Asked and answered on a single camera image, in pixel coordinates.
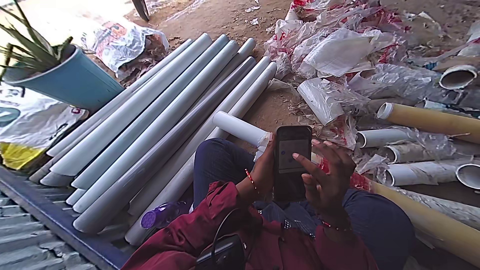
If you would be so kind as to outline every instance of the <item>sleeve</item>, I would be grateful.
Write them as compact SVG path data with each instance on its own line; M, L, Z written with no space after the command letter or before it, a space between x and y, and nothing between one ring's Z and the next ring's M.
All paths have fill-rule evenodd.
M207 197L192 213L179 216L150 237L122 270L193 268L196 258L212 243L220 223L235 208L245 211L235 211L228 219L244 221L248 210L240 200L235 184L210 184Z
M337 243L325 235L322 226L317 226L315 249L326 269L378 270L375 259L358 236L352 243Z

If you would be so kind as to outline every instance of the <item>red thread bracelet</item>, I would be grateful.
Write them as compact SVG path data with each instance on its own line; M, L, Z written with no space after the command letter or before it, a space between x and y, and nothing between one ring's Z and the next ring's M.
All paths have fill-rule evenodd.
M250 176L250 173L248 172L247 169L245 169L245 172L247 173L248 179L250 179L250 182L252 183L253 187L255 188L255 191L256 191L258 194L260 194L260 191L258 191L257 186L255 186L255 183L253 182L253 179L252 179L252 177Z

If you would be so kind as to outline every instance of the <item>maroon shirt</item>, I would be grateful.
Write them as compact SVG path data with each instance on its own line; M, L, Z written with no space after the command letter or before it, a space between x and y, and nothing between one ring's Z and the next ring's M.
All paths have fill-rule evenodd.
M246 207L232 182L210 184L207 197L190 214L181 215L150 237L127 261L122 270L194 269L196 258L208 248L226 215L240 227L235 233L246 245L250 269L377 270L375 260L357 237L353 243L330 240L318 226L313 239L297 229L268 222ZM253 238L253 231L260 232Z

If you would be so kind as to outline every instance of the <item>aloe vera plant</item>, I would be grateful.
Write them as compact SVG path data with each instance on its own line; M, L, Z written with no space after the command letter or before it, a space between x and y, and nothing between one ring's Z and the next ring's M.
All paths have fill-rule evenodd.
M65 59L65 51L73 40L68 37L62 44L51 46L28 22L24 12L20 8L17 0L13 0L20 13L20 16L0 7L0 10L21 22L27 29L30 38L22 35L13 25L2 25L0 29L7 32L15 38L20 44L7 44L6 47L0 46L0 52L5 55L5 62L0 67L3 69L0 73L0 81L5 75L7 69L20 68L30 71L31 74L48 71L61 63ZM14 65L10 65L12 59L16 60Z

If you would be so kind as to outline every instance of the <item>smartphone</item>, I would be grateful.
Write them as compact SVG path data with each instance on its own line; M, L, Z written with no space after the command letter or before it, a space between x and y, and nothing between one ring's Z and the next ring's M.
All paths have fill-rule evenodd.
M312 152L312 128L307 125L280 126L276 129L274 161L274 200L294 202L305 200L305 186L301 175L308 173L293 159L299 153L308 160Z

